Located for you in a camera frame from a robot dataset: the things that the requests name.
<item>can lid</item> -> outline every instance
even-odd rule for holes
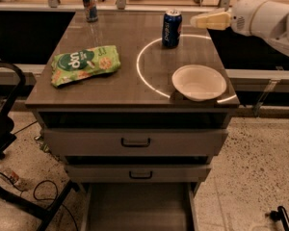
[[[181,15],[181,12],[177,11],[177,10],[167,10],[166,15],[179,16],[179,15]]]

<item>drawer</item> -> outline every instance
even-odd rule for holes
[[[45,129],[52,153],[64,156],[216,156],[227,130]]]
[[[91,184],[81,231],[194,231],[188,183]]]
[[[71,181],[93,182],[203,182],[210,165],[68,165]]]

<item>drawer handle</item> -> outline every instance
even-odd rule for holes
[[[144,142],[128,142],[125,138],[121,139],[121,145],[123,147],[149,147],[151,144],[151,138],[147,138]]]
[[[145,172],[145,173],[137,173],[137,172],[132,172],[132,171],[129,171],[129,177],[133,180],[148,180],[148,179],[151,179],[153,176],[153,172],[150,171],[150,172]]]

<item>floor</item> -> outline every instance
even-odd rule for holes
[[[11,113],[17,132],[35,121],[18,102]],[[213,168],[195,197],[199,231],[266,231],[283,230],[279,222],[266,213],[282,205],[289,216],[289,108],[261,109],[254,117],[250,108],[240,108],[229,125],[229,136]],[[68,181],[63,163],[41,149],[35,137],[37,123],[17,132],[17,140],[6,150],[1,167],[10,167],[19,176],[19,192],[0,178],[5,189],[48,206],[51,201],[33,198],[35,186],[53,181],[59,191]],[[55,187],[46,182],[36,190],[37,198],[53,198]],[[74,216],[80,230],[85,195],[72,191],[65,206]],[[39,220],[0,199],[0,231],[37,230]],[[61,208],[47,231],[77,230],[72,217]]]

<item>gray countertop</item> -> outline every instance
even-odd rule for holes
[[[54,88],[52,58],[26,101],[28,108],[182,107],[218,108],[238,106],[235,91],[206,30],[190,25],[193,13],[183,13],[182,35],[174,49],[162,47],[163,13],[99,11],[98,21],[87,23],[77,12],[53,56],[103,45],[115,45],[120,69]],[[203,64],[217,69],[227,82],[217,99],[193,102],[178,92],[171,81],[182,65]]]

